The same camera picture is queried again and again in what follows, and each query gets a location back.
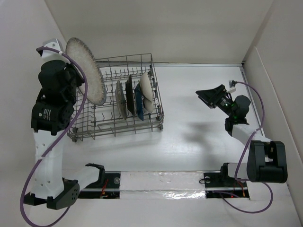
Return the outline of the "silver metal plate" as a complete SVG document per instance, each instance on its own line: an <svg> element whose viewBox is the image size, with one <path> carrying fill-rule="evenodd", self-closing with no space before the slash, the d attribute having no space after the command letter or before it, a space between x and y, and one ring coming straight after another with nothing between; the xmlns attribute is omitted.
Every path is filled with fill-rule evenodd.
<svg viewBox="0 0 303 227"><path fill-rule="evenodd" d="M132 75L129 75L128 80L125 82L125 91L126 91L127 109L132 114L132 116L135 116Z"/></svg>

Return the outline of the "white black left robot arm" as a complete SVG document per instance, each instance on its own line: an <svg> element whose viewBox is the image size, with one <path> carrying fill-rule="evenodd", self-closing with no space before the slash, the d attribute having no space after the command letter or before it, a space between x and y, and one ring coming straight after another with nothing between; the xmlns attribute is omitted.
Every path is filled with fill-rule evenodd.
<svg viewBox="0 0 303 227"><path fill-rule="evenodd" d="M71 178L62 176L64 142L62 132L68 128L76 103L76 88L83 83L76 69L62 60L52 60L41 66L38 74L42 86L32 109L31 127L36 144L35 183L23 198L27 205L46 204L47 208L60 210L75 203L80 191L87 186L104 185L105 168L88 163ZM56 140L60 141L43 156Z"/></svg>

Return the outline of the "blue shell shaped dish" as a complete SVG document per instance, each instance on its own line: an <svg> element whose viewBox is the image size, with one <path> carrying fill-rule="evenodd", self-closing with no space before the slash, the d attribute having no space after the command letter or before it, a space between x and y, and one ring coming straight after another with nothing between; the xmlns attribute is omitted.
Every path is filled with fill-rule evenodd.
<svg viewBox="0 0 303 227"><path fill-rule="evenodd" d="M135 94L137 116L141 121L144 121L143 100L142 100L141 87L139 83L136 85L134 89L134 94Z"/></svg>

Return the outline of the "grey tree pattern plate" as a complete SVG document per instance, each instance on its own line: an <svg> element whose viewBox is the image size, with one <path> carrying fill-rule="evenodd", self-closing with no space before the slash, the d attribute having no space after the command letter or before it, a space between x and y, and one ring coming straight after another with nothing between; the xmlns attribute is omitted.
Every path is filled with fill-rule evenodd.
<svg viewBox="0 0 303 227"><path fill-rule="evenodd" d="M126 101L123 93L123 86L119 80L116 83L115 96L116 96L116 103L119 113L121 117L124 120L126 120L127 119Z"/></svg>

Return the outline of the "speckled beige round plate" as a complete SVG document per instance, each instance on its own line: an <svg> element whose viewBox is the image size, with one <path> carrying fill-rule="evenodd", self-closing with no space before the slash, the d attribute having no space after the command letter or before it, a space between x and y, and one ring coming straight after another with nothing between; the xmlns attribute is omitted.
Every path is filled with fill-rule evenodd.
<svg viewBox="0 0 303 227"><path fill-rule="evenodd" d="M65 52L86 75L87 100L94 105L103 105L107 97L106 86L90 48L79 38L73 37L68 40Z"/></svg>

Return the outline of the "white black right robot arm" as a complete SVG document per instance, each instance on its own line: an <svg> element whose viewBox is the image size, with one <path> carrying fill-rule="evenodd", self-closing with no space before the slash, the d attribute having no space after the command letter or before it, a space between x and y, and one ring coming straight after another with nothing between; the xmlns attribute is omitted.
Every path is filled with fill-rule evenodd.
<svg viewBox="0 0 303 227"><path fill-rule="evenodd" d="M224 85L214 89L196 91L198 98L209 108L218 107L225 114L225 130L230 136L244 145L244 153L248 153L246 173L238 172L244 155L242 154L235 172L224 170L219 173L219 182L229 186L235 180L254 183L285 183L288 178L285 145L281 141L273 141L264 137L261 128L249 125L246 115L251 101L244 95L232 98Z"/></svg>

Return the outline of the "cream divided plate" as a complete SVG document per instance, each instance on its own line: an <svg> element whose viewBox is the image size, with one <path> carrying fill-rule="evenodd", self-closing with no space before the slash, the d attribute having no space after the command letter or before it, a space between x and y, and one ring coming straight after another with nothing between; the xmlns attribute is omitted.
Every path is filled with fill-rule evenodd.
<svg viewBox="0 0 303 227"><path fill-rule="evenodd" d="M152 113L153 109L153 94L150 84L150 80L147 73L143 73L140 77L139 84L143 95L143 106L149 112Z"/></svg>

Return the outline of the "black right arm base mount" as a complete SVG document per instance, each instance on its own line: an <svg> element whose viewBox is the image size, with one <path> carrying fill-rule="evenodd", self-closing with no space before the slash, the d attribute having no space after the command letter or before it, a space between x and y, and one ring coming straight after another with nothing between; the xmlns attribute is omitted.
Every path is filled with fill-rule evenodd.
<svg viewBox="0 0 303 227"><path fill-rule="evenodd" d="M214 198L249 198L246 183L234 179L236 163L223 163L219 171L206 171L199 183L205 186L207 199Z"/></svg>

